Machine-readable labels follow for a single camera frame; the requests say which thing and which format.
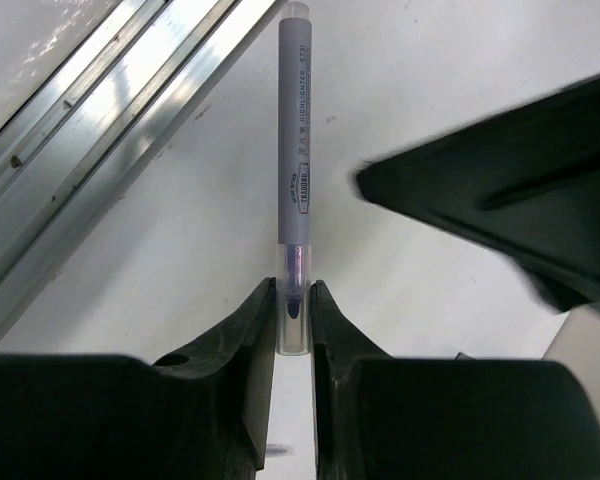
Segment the white table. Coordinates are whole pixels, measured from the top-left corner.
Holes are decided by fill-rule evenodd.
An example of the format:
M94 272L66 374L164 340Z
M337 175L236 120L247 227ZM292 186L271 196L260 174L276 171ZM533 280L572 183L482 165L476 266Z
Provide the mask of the white table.
M389 353L542 356L564 317L506 258L364 203L350 174L599 73L600 0L309 3L314 277ZM153 361L274 275L276 52L270 25L0 351ZM259 478L311 478L312 418L308 357L281 359L269 441L294 454Z

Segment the gray highlighter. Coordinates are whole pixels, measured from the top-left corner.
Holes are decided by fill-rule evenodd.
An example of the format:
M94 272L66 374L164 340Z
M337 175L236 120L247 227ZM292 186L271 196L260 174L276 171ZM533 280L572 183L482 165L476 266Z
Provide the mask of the gray highlighter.
M311 22L309 7L290 2L279 25L278 337L281 355L309 353Z

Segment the aluminum rail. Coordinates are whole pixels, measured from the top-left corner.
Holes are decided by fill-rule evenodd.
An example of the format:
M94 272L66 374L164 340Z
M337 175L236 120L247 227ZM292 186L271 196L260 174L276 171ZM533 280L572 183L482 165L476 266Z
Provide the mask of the aluminum rail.
M0 131L0 338L282 3L123 0Z

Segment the black plastic part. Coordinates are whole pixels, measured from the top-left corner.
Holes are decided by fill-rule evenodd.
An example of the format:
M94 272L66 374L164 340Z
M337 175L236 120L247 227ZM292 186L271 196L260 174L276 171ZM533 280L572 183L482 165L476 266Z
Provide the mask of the black plastic part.
M275 281L155 366L0 355L0 479L254 479L264 465Z
M372 164L370 202L509 255L562 310L600 303L600 77Z
M318 479L600 480L600 428L551 362L393 359L311 290Z

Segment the metal extrusion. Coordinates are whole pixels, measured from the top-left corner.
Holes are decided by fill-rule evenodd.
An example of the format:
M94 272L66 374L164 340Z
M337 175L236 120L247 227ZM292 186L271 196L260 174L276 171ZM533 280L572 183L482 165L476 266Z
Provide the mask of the metal extrusion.
M124 0L0 132L0 338L281 0Z

